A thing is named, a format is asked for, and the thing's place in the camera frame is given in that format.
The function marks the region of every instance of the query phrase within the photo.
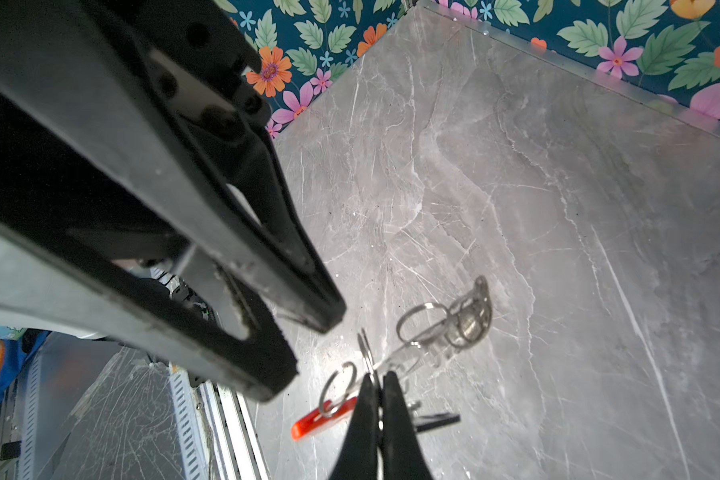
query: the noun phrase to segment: orange key tag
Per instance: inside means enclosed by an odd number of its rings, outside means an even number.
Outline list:
[[[334,426],[338,420],[355,409],[355,404],[357,404],[357,402],[358,398],[356,396],[348,399],[331,418],[326,418],[320,415],[320,411],[315,408],[293,424],[293,427],[291,427],[291,437],[295,441],[298,441],[304,437],[315,435],[317,432],[321,432],[322,430]],[[326,402],[323,403],[323,410],[329,410],[330,406],[330,400],[326,400]]]

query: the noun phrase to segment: black plastic part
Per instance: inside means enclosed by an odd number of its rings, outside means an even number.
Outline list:
[[[4,443],[0,447],[0,460],[13,460],[21,455],[21,440]]]
[[[172,257],[171,225],[0,94],[0,219],[70,235],[108,260]]]
[[[384,375],[382,390],[384,432],[382,461],[384,478],[394,480],[427,480],[432,474],[424,461],[416,432],[408,416],[403,391],[394,372]]]
[[[238,340],[169,299],[166,289],[156,290],[154,284],[151,286],[144,279],[125,272],[73,238],[43,236],[41,232],[27,238],[1,224],[0,236],[4,239],[5,248],[18,245],[41,262],[39,265],[20,264],[22,259],[17,257],[11,260],[13,263],[0,262],[0,266],[15,264],[15,269],[27,278],[62,273],[74,278],[77,285],[86,290],[85,296],[76,295],[72,306],[58,300],[49,302],[48,297],[64,297],[68,291],[55,282],[49,282],[43,286],[42,295],[30,297],[24,292],[37,291],[37,284],[22,283],[23,278],[15,277],[10,288],[6,286],[2,289],[5,291],[0,297],[2,306],[87,327],[161,359],[173,361],[178,358],[178,363],[187,370],[259,401],[273,398],[297,374],[296,358],[271,313],[263,315],[257,312],[255,331],[247,340]],[[7,276],[0,272],[0,279],[4,278]],[[96,311],[96,308],[101,308],[96,299],[102,297],[108,301],[103,322],[104,314]],[[93,307],[89,316],[81,316],[77,310],[79,307],[74,306],[81,303],[99,306]],[[254,304],[253,308],[257,306],[260,307],[261,303]],[[123,317],[131,319],[128,325],[121,321]]]
[[[438,413],[435,415],[417,416],[414,419],[414,427],[416,433],[429,432],[436,428],[441,428],[461,421],[461,416],[457,413]]]
[[[344,445],[329,480],[375,480],[378,470],[378,390],[363,377]]]
[[[120,299],[126,310],[138,310],[150,329],[123,323],[114,332],[80,318],[73,324],[138,338],[138,347],[169,360],[176,351],[168,346],[184,342],[197,351],[198,372],[265,400],[296,374],[296,361],[271,316],[254,312],[258,331],[248,342],[235,341],[175,303],[154,298],[108,262],[156,251],[172,256],[189,242],[240,281],[240,298],[251,311],[262,310],[256,293],[261,292],[305,325],[326,332],[346,310],[298,222],[262,128],[268,104],[252,98],[249,85],[226,81],[244,64],[256,68],[258,54],[212,2],[169,4],[175,8],[164,2],[157,8],[154,0],[0,0],[0,94],[42,127],[38,136],[50,134],[69,146],[60,149],[66,155],[61,170],[71,172],[69,185],[49,184],[33,193],[32,198],[53,199],[45,208],[35,208],[20,194],[21,185],[4,175],[0,224],[13,231],[5,234],[11,241],[21,236],[22,244],[30,239],[48,250],[43,260],[49,268],[92,286],[98,296]],[[177,86],[155,67],[156,51],[226,97],[241,123],[230,124],[227,136],[193,135],[166,100]],[[66,162],[73,157],[90,164]],[[45,157],[36,160],[50,165]],[[27,173],[26,164],[13,167]],[[254,199],[249,203],[260,223],[231,195],[227,185],[235,182]],[[113,198],[108,191],[116,197],[109,204],[101,202]],[[63,194],[59,201],[54,192]],[[91,208],[96,215],[86,214]],[[32,307],[28,314],[47,315],[50,308]],[[54,308],[59,311],[54,318],[69,320],[63,306]]]

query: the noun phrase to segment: marble countertop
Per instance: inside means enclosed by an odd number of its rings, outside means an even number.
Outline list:
[[[272,478],[329,475],[346,425],[294,443],[328,375],[484,274],[488,338],[408,399],[437,478],[720,478],[720,139],[421,7],[277,140],[346,299],[281,323],[301,375],[252,406]]]

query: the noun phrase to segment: green leaf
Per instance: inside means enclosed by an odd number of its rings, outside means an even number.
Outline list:
[[[301,33],[299,37],[308,47],[315,50],[322,48],[322,30],[316,23],[307,20],[306,22],[297,22],[294,26]]]
[[[303,15],[306,13],[306,10],[299,0],[275,0],[275,6],[278,7],[284,14],[291,17],[294,14]]]
[[[653,33],[648,37],[645,49],[637,66],[646,75],[661,75],[672,70],[672,66],[682,62],[682,56],[694,49],[691,45],[701,30],[709,22],[684,24],[677,30],[674,25],[664,28],[659,36]]]
[[[256,34],[256,45],[259,48],[277,46],[277,30],[275,30],[275,24],[272,23],[271,8],[259,19],[253,32]]]
[[[608,46],[608,29],[589,19],[586,23],[576,20],[573,26],[562,28],[557,34],[568,41],[568,47],[576,48],[576,53],[585,57],[596,57],[600,47]]]
[[[689,58],[675,70],[675,77],[670,82],[669,90],[674,88],[693,88],[720,78],[720,67],[715,66],[715,54],[700,53],[696,58]]]
[[[291,58],[293,66],[296,70],[304,75],[311,77],[317,70],[317,57],[314,53],[299,47],[298,50],[288,50],[286,54]]]
[[[256,50],[259,50],[259,47],[256,46],[256,42],[253,41],[253,38],[247,33],[243,33],[246,36],[246,42],[248,42],[252,47],[254,47]]]
[[[518,0],[496,0],[494,13],[496,19],[505,25],[517,27],[519,23],[530,24]]]
[[[347,68],[347,65],[341,62],[331,65],[331,80],[341,77],[347,71]]]
[[[360,24],[360,16],[362,15],[362,0],[352,0],[352,10],[355,12],[355,22]]]
[[[376,13],[379,10],[386,10],[391,7],[393,3],[394,0],[376,0],[376,3],[373,4],[373,12]]]
[[[309,0],[309,5],[312,6],[312,13],[315,14],[315,20],[318,23],[328,23],[328,19],[331,17],[331,11],[333,7],[328,0]]]
[[[352,34],[355,33],[355,30],[357,30],[355,27],[348,27],[346,24],[334,28],[333,32],[328,34],[328,48],[331,52],[344,52],[344,49],[352,40]]]
[[[624,10],[616,14],[616,29],[624,38],[640,38],[666,12],[666,0],[626,0]]]
[[[544,18],[544,16],[551,14],[553,4],[554,0],[539,0],[539,7],[534,14],[534,23]]]
[[[213,1],[214,1],[214,2],[216,3],[216,5],[218,5],[219,8],[220,8],[221,10],[223,10],[224,12],[237,13],[237,8],[235,8],[235,5],[232,5],[232,4],[229,3],[227,0],[213,0]]]

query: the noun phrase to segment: pink flower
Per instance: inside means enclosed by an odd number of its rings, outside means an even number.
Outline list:
[[[298,91],[298,99],[293,92],[286,91],[282,94],[282,100],[286,102],[290,110],[280,108],[272,114],[272,120],[279,124],[287,124],[289,121],[296,120],[300,114],[304,113],[304,110],[307,110],[312,96],[312,84],[309,82],[302,85],[301,90]]]
[[[474,19],[478,18],[478,8],[477,7],[472,7],[472,10],[470,10],[469,7],[465,7],[465,6],[461,5],[461,3],[454,2],[453,4],[451,4],[451,10],[453,10],[454,12],[459,12],[461,14],[467,15],[468,17],[472,17]]]
[[[629,63],[630,61],[637,60],[643,54],[642,47],[632,47],[626,52],[626,40],[624,36],[618,37],[614,42],[614,49],[611,50],[608,47],[600,47],[597,52],[606,61],[601,62],[597,65],[597,70],[601,72],[610,72],[616,78],[621,79],[621,72],[625,75],[634,77],[640,71],[637,70],[637,65]]]
[[[691,97],[690,109],[720,120],[720,82],[696,92]]]
[[[269,122],[267,122],[266,130],[269,132],[269,136],[275,140],[277,136],[280,135],[278,132],[282,130],[282,125],[276,124],[275,121],[270,118]]]
[[[328,80],[330,77],[331,77],[330,70],[328,70],[325,74],[323,74],[323,72],[320,68],[317,69],[316,76],[314,78],[309,79],[309,83],[315,85],[315,95],[321,94],[322,92],[328,90],[328,87],[333,85],[333,82]]]

